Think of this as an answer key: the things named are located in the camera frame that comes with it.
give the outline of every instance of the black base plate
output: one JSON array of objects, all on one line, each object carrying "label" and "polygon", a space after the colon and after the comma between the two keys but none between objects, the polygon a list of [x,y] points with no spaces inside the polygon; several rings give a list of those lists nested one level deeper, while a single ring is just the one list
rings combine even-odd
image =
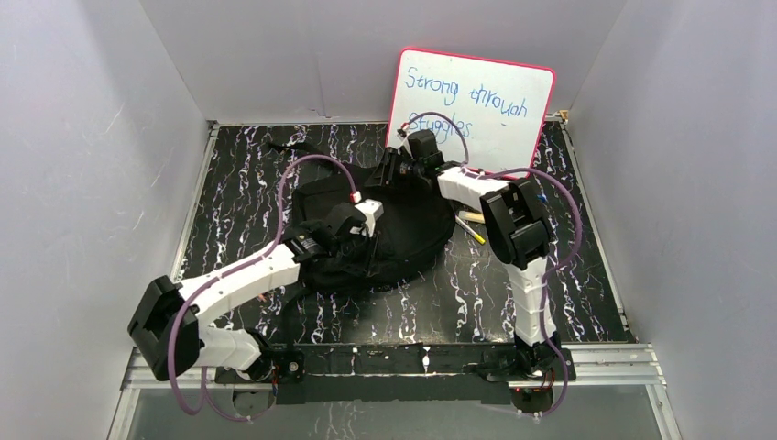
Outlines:
[{"label": "black base plate", "polygon": [[[526,380],[525,376],[465,374],[463,366],[483,358],[515,357],[515,346],[503,344],[297,345],[305,356],[302,382],[283,384],[278,404],[360,400],[457,401],[478,400],[488,404],[510,404],[505,382]],[[572,360],[562,348],[565,359]],[[561,364],[553,363],[556,383],[561,383]],[[576,378],[575,364],[567,366],[569,380]],[[222,384],[251,383],[233,370],[219,368],[215,381]]]}]

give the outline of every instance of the whiteboard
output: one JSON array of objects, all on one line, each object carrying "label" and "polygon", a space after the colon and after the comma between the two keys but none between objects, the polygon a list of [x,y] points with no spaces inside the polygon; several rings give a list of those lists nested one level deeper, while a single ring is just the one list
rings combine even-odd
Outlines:
[{"label": "whiteboard", "polygon": [[[407,48],[399,55],[387,146],[400,146],[397,129],[411,117],[435,111],[463,132],[471,167],[528,167],[554,84],[555,73],[547,67]],[[408,131],[425,128],[434,132],[446,160],[464,160],[450,124],[430,115],[410,124]]]}]

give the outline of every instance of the black mounting bracket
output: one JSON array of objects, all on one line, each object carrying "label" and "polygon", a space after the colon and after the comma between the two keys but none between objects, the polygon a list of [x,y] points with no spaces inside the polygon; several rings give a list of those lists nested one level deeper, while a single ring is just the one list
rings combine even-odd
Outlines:
[{"label": "black mounting bracket", "polygon": [[553,239],[539,194],[537,184],[524,178],[480,197],[491,249],[499,261],[521,270],[547,256]]}]

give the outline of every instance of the whiteboard red frame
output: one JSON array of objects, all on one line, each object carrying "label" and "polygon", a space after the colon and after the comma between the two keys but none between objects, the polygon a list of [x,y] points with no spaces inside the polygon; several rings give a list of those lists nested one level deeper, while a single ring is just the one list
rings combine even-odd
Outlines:
[{"label": "whiteboard red frame", "polygon": [[[540,146],[540,135],[542,134],[542,126],[545,125],[545,117],[548,115],[548,107],[551,105],[551,99],[553,98],[553,89],[556,86],[556,72],[551,69],[550,67],[543,67],[543,66],[535,66],[532,64],[523,64],[520,62],[514,62],[514,61],[503,61],[503,60],[491,60],[489,58],[481,58],[481,57],[473,57],[471,55],[463,55],[461,53],[450,53],[450,52],[442,52],[439,50],[430,50],[430,49],[421,49],[421,48],[413,48],[413,47],[407,47],[402,50],[402,52],[399,54],[399,58],[397,60],[397,76],[396,81],[394,82],[394,94],[391,95],[391,115],[394,115],[394,101],[397,98],[397,86],[399,85],[399,66],[400,62],[402,60],[402,55],[405,54],[406,51],[413,50],[416,52],[426,52],[426,53],[434,53],[437,55],[445,55],[448,57],[456,57],[456,58],[467,58],[469,60],[477,60],[477,61],[488,61],[488,62],[495,62],[498,64],[509,64],[511,66],[520,66],[520,67],[528,67],[531,69],[538,69],[541,71],[548,71],[553,76],[553,82],[551,82],[551,91],[548,93],[548,101],[545,103],[545,109],[542,111],[542,122],[540,123],[540,129],[537,131],[537,138],[534,140],[534,151],[531,153],[531,163],[529,164],[529,167],[534,163],[534,158],[537,156],[537,147]],[[389,117],[388,120],[388,126],[391,127],[391,119]],[[389,136],[391,136],[391,133],[386,133],[386,147],[389,146]]]}]

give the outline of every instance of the white gray wall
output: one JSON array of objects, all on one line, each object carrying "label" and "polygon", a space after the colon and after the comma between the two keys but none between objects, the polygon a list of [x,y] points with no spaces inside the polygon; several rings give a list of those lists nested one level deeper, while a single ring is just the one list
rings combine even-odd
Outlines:
[{"label": "white gray wall", "polygon": [[208,119],[389,120],[407,46],[549,66],[569,108],[626,0],[141,0]]},{"label": "white gray wall", "polygon": [[774,438],[777,3],[629,1],[571,134],[686,438]]},{"label": "white gray wall", "polygon": [[105,438],[206,123],[137,0],[0,3],[0,438]]}]

